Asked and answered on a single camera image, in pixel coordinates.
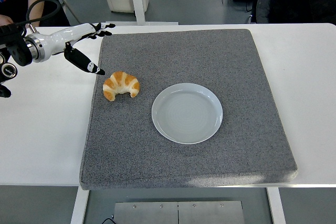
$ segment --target croissant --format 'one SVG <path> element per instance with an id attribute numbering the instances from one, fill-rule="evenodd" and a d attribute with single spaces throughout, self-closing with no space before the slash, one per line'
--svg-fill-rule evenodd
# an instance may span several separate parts
<path id="1" fill-rule="evenodd" d="M 113 102 L 116 94 L 131 93 L 131 97 L 136 97 L 140 91 L 140 84 L 136 77 L 123 71 L 114 72 L 103 84 L 104 96 Z"/>

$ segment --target white robotic arm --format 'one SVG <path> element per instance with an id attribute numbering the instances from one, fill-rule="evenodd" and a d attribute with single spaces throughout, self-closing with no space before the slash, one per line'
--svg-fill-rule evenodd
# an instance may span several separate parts
<path id="1" fill-rule="evenodd" d="M 33 55 L 33 62 L 42 62 L 64 52 L 66 48 L 72 47 L 76 42 L 84 38 L 95 38 L 96 35 L 111 35 L 105 28 L 112 28 L 115 25 L 109 23 L 82 24 L 57 31 L 51 35 L 32 33 L 24 39 Z"/>
<path id="2" fill-rule="evenodd" d="M 73 45 L 85 38 L 95 39 L 112 35 L 106 28 L 114 24 L 97 23 L 82 24 L 57 31 L 51 35 L 38 32 L 22 37 L 15 24 L 0 27 L 0 97 L 10 97 L 10 91 L 2 84 L 17 75 L 17 68 L 8 62 L 10 56 L 20 66 L 33 62 L 43 62 L 51 55 L 64 52 L 65 58 L 85 72 L 104 75 L 104 70 L 98 68 L 88 57 Z"/>

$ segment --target white plate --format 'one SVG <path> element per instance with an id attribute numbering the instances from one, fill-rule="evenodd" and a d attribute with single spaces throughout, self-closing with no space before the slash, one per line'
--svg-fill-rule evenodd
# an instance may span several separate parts
<path id="1" fill-rule="evenodd" d="M 180 83 L 163 90 L 152 106 L 152 120 L 166 138 L 180 144 L 197 144 L 219 129 L 223 109 L 209 89 Z"/>

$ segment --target gray felt mat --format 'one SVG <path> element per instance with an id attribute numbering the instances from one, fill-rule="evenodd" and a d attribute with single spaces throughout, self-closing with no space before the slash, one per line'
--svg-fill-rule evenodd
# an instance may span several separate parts
<path id="1" fill-rule="evenodd" d="M 113 35 L 100 51 L 82 157 L 83 189 L 212 187 L 288 182 L 297 166 L 253 38 L 245 29 Z M 115 71 L 137 77 L 135 98 L 102 92 Z M 220 100 L 224 118 L 208 140 L 169 141 L 155 128 L 151 108 L 165 88 L 202 85 Z"/>

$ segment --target floor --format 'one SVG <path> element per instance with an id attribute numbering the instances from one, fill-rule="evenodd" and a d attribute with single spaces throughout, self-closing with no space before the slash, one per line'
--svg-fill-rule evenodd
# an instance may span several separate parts
<path id="1" fill-rule="evenodd" d="M 135 21 L 133 13 L 112 13 L 106 0 L 67 0 L 82 23 Z M 250 3 L 231 0 L 150 0 L 149 22 L 244 24 Z M 78 22 L 67 10 L 71 25 Z M 76 187 L 0 186 L 0 223 L 70 223 Z M 335 188 L 281 188 L 287 224 L 335 223 Z M 272 223 L 263 188 L 188 188 L 91 191 L 85 223 L 110 218 L 118 201 L 241 200 L 245 223 Z"/>

